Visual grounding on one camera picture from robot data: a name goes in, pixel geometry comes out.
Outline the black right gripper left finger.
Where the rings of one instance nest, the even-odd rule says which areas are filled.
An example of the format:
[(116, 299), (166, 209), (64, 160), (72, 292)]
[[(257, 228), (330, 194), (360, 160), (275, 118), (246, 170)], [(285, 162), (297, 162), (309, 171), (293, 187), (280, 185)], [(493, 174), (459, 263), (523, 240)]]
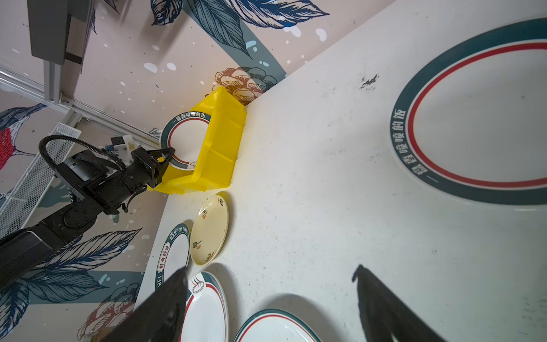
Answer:
[(187, 268), (178, 269), (104, 341), (179, 341), (188, 297)]

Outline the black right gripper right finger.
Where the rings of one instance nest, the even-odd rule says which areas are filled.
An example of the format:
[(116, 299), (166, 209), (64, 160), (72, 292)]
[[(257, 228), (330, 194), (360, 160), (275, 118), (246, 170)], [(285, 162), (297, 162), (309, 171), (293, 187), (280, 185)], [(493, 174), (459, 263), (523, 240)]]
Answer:
[(360, 265), (357, 283), (360, 322), (367, 341), (443, 341), (405, 303), (374, 275)]

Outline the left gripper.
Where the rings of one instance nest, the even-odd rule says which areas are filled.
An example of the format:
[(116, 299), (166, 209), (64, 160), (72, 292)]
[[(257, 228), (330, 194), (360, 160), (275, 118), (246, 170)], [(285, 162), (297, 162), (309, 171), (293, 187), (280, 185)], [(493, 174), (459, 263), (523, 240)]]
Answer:
[(90, 150), (74, 155), (55, 167), (56, 175), (64, 181), (75, 202), (69, 215), (114, 215), (148, 188), (156, 188), (166, 170), (160, 164), (171, 163), (175, 148), (131, 152), (132, 163), (122, 167), (110, 160), (95, 156)]

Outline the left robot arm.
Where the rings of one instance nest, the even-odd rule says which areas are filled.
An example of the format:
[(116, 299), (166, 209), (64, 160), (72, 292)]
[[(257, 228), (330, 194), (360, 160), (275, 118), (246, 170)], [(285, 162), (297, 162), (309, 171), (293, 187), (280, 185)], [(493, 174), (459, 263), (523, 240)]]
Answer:
[(5, 289), (95, 224), (101, 213), (127, 212), (130, 202), (162, 181), (175, 149), (131, 152), (132, 163), (116, 163), (84, 150), (56, 166), (75, 201), (37, 225), (1, 239), (1, 288)]

